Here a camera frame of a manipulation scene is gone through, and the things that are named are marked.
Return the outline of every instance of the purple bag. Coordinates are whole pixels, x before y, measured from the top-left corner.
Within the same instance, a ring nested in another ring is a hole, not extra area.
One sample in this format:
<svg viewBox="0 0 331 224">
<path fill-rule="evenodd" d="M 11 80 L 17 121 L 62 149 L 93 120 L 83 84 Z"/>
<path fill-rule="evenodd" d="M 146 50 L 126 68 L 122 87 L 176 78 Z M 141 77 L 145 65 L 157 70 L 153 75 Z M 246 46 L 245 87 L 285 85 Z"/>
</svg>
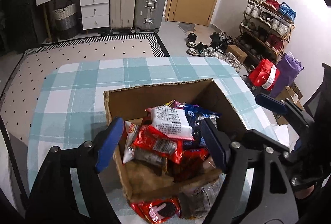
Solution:
<svg viewBox="0 0 331 224">
<path fill-rule="evenodd" d="M 304 69 L 291 52 L 284 53 L 276 67 L 279 69 L 280 75 L 270 93 L 273 98 L 276 98 L 285 86 L 290 86 L 300 71 Z"/>
</svg>

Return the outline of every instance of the table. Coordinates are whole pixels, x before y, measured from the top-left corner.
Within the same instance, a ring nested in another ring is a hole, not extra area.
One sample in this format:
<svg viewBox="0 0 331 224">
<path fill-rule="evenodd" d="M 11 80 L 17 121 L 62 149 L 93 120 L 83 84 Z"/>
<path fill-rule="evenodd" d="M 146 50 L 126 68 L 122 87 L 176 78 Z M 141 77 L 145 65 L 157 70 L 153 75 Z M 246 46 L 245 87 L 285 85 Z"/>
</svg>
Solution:
<svg viewBox="0 0 331 224">
<path fill-rule="evenodd" d="M 129 58 L 65 64 L 44 80 L 34 112 L 28 146 L 30 189 L 52 146 L 75 148 L 106 128 L 104 91 L 206 78 L 214 78 L 247 129 L 256 129 L 278 141 L 246 84 L 229 64 L 217 58 Z M 123 197 L 115 164 L 110 166 L 105 175 L 100 174 L 100 179 L 111 205 L 122 223 L 139 223 L 139 217 Z M 87 214 L 75 169 L 72 183 L 78 208 Z M 171 219 L 169 223 L 181 221 L 194 222 Z"/>
</svg>

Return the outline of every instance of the tablecloth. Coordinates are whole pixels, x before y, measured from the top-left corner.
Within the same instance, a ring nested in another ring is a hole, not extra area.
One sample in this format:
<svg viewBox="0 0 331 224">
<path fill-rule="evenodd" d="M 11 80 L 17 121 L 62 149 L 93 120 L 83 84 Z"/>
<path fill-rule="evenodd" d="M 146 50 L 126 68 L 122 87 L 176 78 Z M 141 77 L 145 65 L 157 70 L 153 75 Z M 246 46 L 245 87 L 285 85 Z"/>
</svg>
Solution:
<svg viewBox="0 0 331 224">
<path fill-rule="evenodd" d="M 217 58 L 130 58 L 66 64 L 45 78 L 35 108 L 28 146 L 30 189 L 52 146 L 75 148 L 106 128 L 104 91 L 206 78 L 214 78 L 247 129 L 256 129 L 278 140 L 246 84 L 230 65 Z M 110 203 L 122 223 L 138 223 L 139 217 L 123 197 L 115 165 L 110 166 L 113 173 L 108 171 L 111 179 L 104 186 Z M 71 172 L 77 205 L 81 213 L 87 214 L 76 170 Z M 193 221 L 169 220 L 169 223 L 177 222 Z"/>
</svg>

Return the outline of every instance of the brown box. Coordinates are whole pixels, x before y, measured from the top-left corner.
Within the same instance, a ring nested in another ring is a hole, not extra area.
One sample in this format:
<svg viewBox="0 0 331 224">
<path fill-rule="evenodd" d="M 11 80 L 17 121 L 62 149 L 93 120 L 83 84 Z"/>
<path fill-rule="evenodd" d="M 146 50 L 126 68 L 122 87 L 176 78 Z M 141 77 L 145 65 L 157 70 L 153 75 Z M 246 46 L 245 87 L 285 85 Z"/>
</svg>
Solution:
<svg viewBox="0 0 331 224">
<path fill-rule="evenodd" d="M 285 100 L 286 98 L 290 99 L 291 102 L 293 102 L 292 97 L 294 96 L 294 91 L 290 86 L 285 86 L 285 88 L 281 91 L 280 94 L 276 97 L 276 100 Z M 296 105 L 304 110 L 303 106 L 300 104 L 300 101 L 298 100 Z M 288 121 L 281 115 L 274 113 L 274 116 L 276 118 L 277 124 L 278 125 L 283 125 L 283 124 L 289 124 Z"/>
<path fill-rule="evenodd" d="M 243 63 L 247 57 L 247 54 L 236 45 L 229 45 L 225 52 L 231 52 L 240 63 Z"/>
<path fill-rule="evenodd" d="M 104 92 L 107 124 L 115 116 L 124 120 L 138 119 L 147 115 L 145 109 L 165 104 L 176 99 L 178 102 L 198 104 L 206 109 L 222 113 L 217 127 L 226 133 L 243 134 L 246 129 L 238 114 L 212 79 L 190 82 L 138 86 Z M 126 198 L 132 202 L 149 201 L 161 197 L 171 197 L 185 189 L 197 188 L 214 181 L 221 170 L 214 169 L 205 174 L 180 183 L 173 183 L 171 177 L 158 176 L 142 164 L 129 161 L 123 164 L 126 137 L 122 137 L 113 159 Z"/>
</svg>

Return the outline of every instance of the metal bolt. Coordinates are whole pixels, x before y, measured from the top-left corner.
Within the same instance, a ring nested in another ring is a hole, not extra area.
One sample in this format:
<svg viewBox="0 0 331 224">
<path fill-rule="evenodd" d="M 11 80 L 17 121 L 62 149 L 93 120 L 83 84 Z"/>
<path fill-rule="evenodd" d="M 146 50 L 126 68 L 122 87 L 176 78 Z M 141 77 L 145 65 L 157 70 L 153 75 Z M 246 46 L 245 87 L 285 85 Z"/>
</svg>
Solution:
<svg viewBox="0 0 331 224">
<path fill-rule="evenodd" d="M 53 146 L 51 147 L 51 152 L 55 153 L 59 150 L 59 147 L 58 146 Z"/>
<path fill-rule="evenodd" d="M 271 148 L 271 147 L 266 147 L 266 148 L 265 148 L 265 151 L 267 151 L 267 153 L 269 153 L 269 154 L 272 154 L 272 153 L 273 153 L 273 148 Z"/>
<path fill-rule="evenodd" d="M 297 178 L 296 177 L 292 178 L 291 183 L 292 185 L 295 186 L 297 184 Z"/>
<path fill-rule="evenodd" d="M 84 147 L 90 148 L 93 145 L 92 141 L 85 141 L 84 142 Z"/>
<path fill-rule="evenodd" d="M 232 142 L 231 146 L 235 149 L 238 149 L 238 148 L 240 148 L 240 143 L 239 142 Z"/>
</svg>

